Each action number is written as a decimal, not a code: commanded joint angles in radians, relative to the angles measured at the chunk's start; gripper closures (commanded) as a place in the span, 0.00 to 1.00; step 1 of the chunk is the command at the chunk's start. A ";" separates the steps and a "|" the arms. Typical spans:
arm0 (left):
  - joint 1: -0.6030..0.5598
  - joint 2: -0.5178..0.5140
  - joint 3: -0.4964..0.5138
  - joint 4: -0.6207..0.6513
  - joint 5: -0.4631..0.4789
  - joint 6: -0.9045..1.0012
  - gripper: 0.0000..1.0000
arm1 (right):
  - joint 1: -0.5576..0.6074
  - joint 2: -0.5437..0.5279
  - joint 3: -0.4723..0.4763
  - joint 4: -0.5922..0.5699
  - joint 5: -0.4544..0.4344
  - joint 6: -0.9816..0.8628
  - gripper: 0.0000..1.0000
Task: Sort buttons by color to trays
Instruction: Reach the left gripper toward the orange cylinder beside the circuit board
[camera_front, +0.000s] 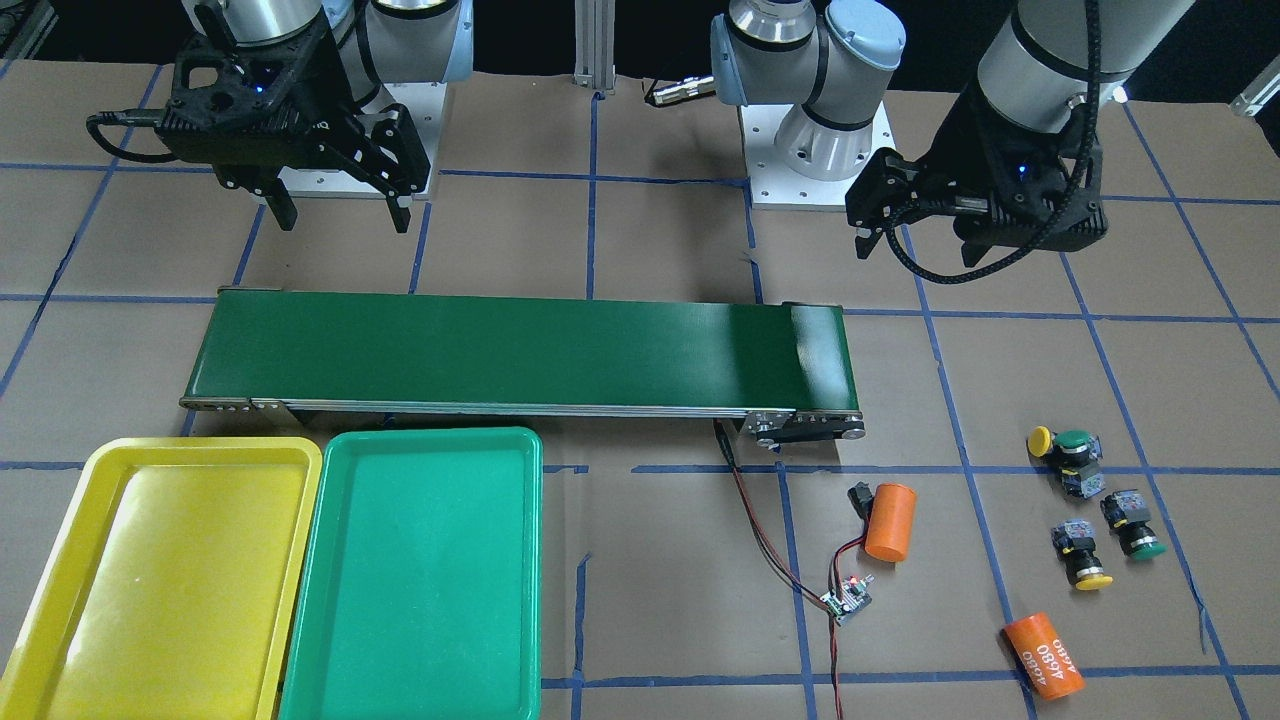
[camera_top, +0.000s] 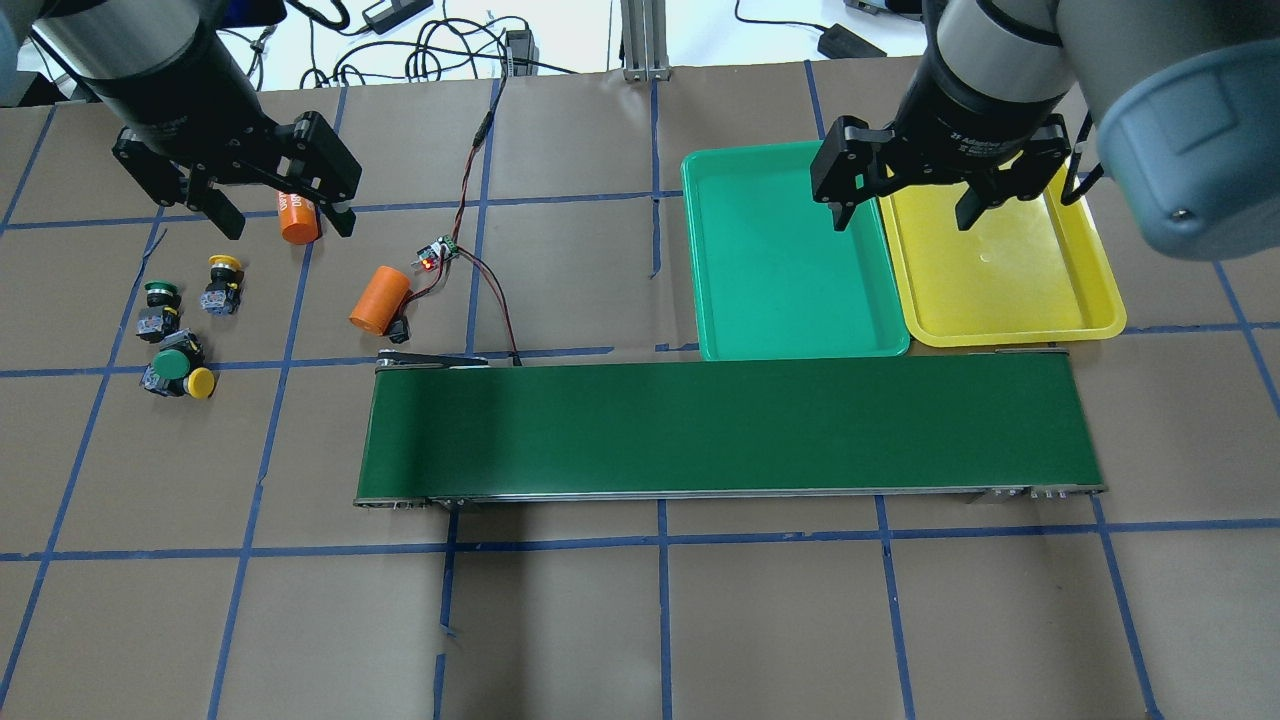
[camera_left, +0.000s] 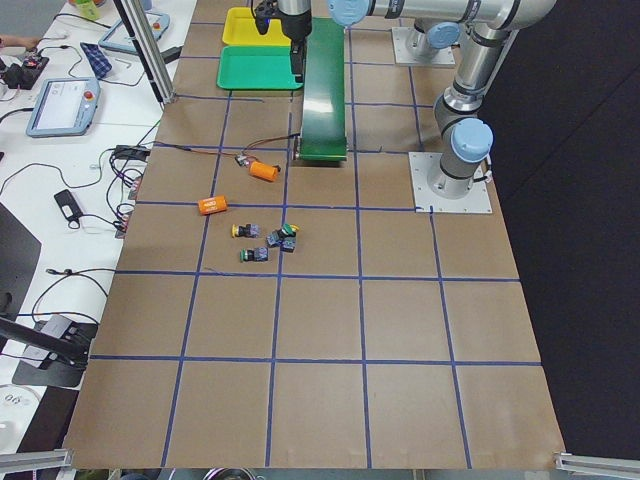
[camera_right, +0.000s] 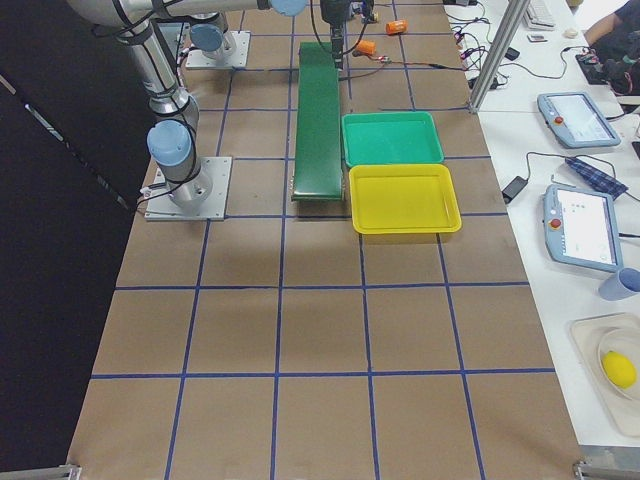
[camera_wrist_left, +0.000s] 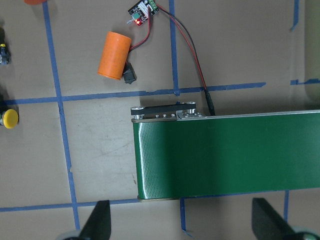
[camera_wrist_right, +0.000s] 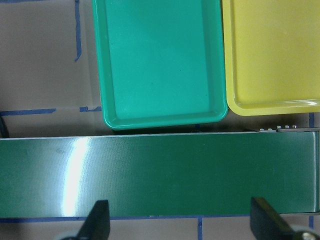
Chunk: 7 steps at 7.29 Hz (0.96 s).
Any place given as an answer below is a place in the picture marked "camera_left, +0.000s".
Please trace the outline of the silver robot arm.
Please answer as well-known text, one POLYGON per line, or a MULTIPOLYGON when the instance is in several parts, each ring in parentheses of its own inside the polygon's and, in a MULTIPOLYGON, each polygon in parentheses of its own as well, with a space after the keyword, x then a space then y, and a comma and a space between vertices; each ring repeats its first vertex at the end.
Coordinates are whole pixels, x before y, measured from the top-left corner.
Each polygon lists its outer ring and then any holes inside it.
POLYGON ((351 26, 367 16, 453 22, 468 28, 462 61, 452 84, 436 99, 434 116, 444 143, 428 187, 448 199, 465 197, 478 165, 493 144, 489 125, 477 118, 505 45, 515 32, 542 20, 553 1, 329 1, 332 19, 351 26))
POLYGON ((300 42, 312 31, 310 0, 278 0, 283 33, 292 41, 300 42))

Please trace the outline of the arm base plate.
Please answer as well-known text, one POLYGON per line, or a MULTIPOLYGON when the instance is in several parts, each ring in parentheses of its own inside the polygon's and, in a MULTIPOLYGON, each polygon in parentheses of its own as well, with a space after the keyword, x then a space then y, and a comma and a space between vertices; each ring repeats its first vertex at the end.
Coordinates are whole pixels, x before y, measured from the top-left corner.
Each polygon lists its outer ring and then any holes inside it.
POLYGON ((413 27, 393 27, 391 37, 397 65, 445 69, 456 66, 450 45, 435 48, 429 43, 426 33, 413 27))
POLYGON ((409 165, 414 209, 423 213, 491 214, 492 207, 483 171, 463 180, 442 170, 439 152, 410 152, 409 165))

